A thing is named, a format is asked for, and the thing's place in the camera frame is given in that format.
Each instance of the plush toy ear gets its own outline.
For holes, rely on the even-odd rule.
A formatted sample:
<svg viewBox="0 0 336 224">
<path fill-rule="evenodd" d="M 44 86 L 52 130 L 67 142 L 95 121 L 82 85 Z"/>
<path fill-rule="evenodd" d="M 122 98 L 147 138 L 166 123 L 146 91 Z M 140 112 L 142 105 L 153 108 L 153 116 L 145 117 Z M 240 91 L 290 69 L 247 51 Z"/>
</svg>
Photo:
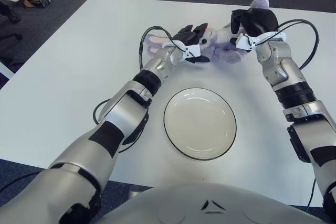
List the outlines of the plush toy ear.
<svg viewBox="0 0 336 224">
<path fill-rule="evenodd" d="M 260 8 L 260 9 L 268 9 L 269 1 L 268 0 L 253 0 L 250 4 L 251 8 Z"/>
</svg>

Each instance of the plush toy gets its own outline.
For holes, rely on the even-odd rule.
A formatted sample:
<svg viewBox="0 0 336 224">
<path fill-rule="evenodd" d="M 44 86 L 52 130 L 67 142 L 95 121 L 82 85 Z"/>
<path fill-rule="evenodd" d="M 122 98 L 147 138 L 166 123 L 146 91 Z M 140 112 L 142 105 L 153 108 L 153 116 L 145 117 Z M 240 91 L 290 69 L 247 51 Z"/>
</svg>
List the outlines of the plush toy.
<svg viewBox="0 0 336 224">
<path fill-rule="evenodd" d="M 268 0 L 253 0 L 250 4 L 252 8 L 269 8 Z M 231 38 L 237 38 L 244 29 L 241 27 L 237 34 L 231 33 L 231 24 L 227 24 L 222 29 L 207 28 L 203 36 L 199 39 L 201 47 L 201 55 L 211 58 L 218 58 L 221 61 L 228 63 L 237 63 L 242 60 L 242 57 L 247 54 L 245 50 L 236 48 L 230 42 Z M 162 44 L 169 41 L 166 37 L 159 37 L 153 34 L 148 34 L 145 39 L 148 53 L 154 56 Z"/>
</svg>

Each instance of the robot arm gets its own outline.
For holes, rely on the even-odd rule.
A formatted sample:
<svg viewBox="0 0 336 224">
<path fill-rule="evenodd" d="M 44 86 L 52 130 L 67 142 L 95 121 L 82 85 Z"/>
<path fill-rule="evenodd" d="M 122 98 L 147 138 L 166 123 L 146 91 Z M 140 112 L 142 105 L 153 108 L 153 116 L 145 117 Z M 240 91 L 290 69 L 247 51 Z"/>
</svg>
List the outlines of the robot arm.
<svg viewBox="0 0 336 224">
<path fill-rule="evenodd" d="M 137 138 L 148 107 L 176 65 L 199 45 L 174 41 L 129 81 L 102 109 L 99 124 L 75 140 L 50 167 L 0 209 L 0 223 L 88 223 L 100 205 L 121 144 Z"/>
<path fill-rule="evenodd" d="M 268 12 L 268 23 L 263 24 L 256 19 L 258 11 L 233 12 L 233 28 L 240 19 L 248 34 L 240 34 L 235 44 L 256 50 L 265 79 L 283 106 L 287 121 L 293 122 L 287 128 L 290 141 L 299 159 L 312 164 L 325 211 L 336 221 L 336 123 L 293 61 L 284 41 L 286 35 L 274 31 L 278 23 L 273 12 L 262 11 L 264 15 Z"/>
</svg>

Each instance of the small package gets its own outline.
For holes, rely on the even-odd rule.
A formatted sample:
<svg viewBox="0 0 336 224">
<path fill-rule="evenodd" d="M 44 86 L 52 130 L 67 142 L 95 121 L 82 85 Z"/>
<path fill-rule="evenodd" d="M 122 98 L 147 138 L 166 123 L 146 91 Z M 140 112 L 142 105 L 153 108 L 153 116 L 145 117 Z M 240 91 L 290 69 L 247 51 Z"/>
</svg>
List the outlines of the small package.
<svg viewBox="0 0 336 224">
<path fill-rule="evenodd" d="M 22 0 L 26 7 L 45 8 L 51 3 L 51 0 Z"/>
</svg>

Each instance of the black chair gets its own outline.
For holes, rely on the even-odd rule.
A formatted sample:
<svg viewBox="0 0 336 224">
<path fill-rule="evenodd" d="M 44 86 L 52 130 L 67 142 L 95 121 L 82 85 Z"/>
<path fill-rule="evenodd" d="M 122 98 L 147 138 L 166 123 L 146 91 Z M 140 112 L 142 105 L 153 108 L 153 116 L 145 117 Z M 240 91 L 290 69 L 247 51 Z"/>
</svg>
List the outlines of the black chair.
<svg viewBox="0 0 336 224">
<path fill-rule="evenodd" d="M 22 35 L 21 34 L 9 34 L 9 35 L 5 35 L 5 36 L 0 36 L 0 41 L 5 40 L 5 39 L 9 39 L 15 37 L 16 40 L 22 40 Z"/>
</svg>

